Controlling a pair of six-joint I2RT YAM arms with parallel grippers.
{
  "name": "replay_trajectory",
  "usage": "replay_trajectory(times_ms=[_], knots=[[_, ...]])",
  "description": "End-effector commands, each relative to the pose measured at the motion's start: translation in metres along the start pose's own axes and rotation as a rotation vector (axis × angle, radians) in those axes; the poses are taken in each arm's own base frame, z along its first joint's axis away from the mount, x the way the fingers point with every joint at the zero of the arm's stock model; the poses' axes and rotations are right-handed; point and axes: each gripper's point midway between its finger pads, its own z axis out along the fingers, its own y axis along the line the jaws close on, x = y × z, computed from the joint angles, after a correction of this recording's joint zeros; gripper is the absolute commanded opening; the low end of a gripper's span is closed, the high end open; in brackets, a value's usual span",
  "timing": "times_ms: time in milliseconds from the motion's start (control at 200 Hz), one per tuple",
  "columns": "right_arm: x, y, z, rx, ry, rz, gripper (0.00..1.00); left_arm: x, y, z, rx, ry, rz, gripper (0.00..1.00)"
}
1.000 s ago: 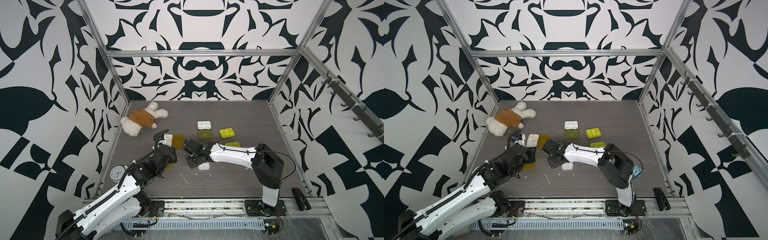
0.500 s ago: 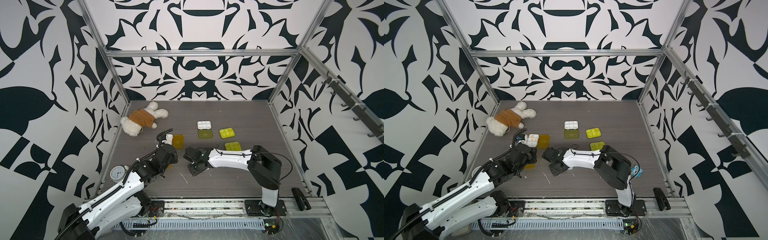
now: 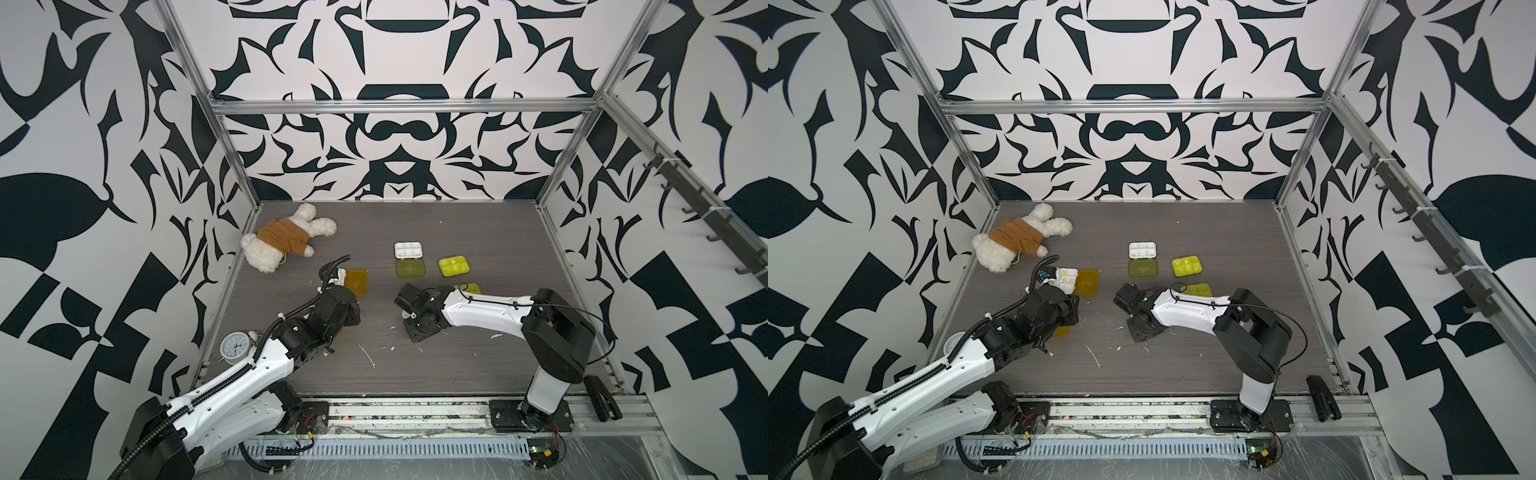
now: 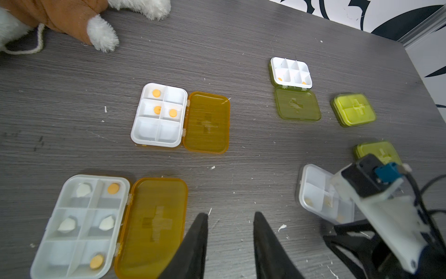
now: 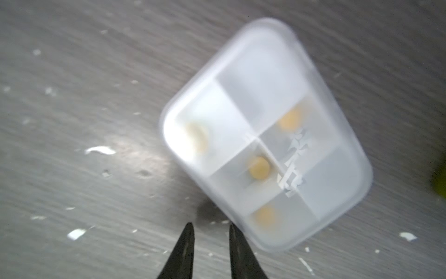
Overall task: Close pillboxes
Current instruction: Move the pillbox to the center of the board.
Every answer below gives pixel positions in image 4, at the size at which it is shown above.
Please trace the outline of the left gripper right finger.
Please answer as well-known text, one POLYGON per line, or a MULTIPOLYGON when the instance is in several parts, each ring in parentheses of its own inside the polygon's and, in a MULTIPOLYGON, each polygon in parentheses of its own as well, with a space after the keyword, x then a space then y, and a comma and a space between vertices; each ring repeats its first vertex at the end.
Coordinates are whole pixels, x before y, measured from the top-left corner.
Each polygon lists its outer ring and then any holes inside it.
POLYGON ((261 212, 255 213, 253 226, 257 278, 304 279, 261 212))

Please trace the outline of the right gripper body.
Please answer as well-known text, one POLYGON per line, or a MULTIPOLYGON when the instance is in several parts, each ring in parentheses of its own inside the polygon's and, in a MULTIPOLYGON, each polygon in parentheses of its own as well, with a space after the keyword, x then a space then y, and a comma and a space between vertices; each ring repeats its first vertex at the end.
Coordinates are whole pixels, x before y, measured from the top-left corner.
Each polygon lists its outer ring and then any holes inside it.
POLYGON ((444 279, 446 257, 427 246, 414 274, 405 271, 396 256, 366 220, 334 226, 335 236, 324 236, 326 246, 357 279, 444 279))

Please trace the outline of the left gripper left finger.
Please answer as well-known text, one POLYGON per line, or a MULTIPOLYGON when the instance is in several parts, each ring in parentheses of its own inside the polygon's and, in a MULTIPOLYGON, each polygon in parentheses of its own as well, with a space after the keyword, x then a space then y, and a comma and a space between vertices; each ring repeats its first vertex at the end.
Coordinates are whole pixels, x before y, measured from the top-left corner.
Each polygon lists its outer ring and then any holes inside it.
POLYGON ((196 216, 171 262, 159 279, 202 279, 206 264, 208 214, 196 216))

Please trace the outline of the clear lid pillbox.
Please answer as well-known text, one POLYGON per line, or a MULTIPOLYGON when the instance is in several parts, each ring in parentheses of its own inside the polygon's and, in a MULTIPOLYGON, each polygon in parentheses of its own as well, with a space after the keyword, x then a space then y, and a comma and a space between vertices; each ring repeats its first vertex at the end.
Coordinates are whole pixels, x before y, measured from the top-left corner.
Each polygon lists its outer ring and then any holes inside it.
POLYGON ((351 200, 341 199, 333 185, 333 174, 313 165, 302 167, 296 190, 296 201, 301 206, 333 224, 354 221, 355 205, 351 200))

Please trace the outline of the green pillbox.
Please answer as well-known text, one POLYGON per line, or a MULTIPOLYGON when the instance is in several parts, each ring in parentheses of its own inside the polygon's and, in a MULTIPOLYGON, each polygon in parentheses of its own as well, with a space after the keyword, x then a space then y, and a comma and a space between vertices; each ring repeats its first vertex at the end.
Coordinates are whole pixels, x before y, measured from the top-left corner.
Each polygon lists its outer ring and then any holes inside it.
POLYGON ((353 147, 353 154, 356 160, 359 160, 368 154, 373 154, 384 165, 388 163, 396 163, 398 165, 403 164, 395 147, 388 141, 362 143, 355 145, 353 147))
POLYGON ((377 119, 372 105, 362 93, 339 94, 331 100, 331 107, 343 127, 368 124, 377 119))
POLYGON ((305 62, 273 57, 269 61, 271 84, 278 114, 286 120, 316 122, 322 117, 305 62))

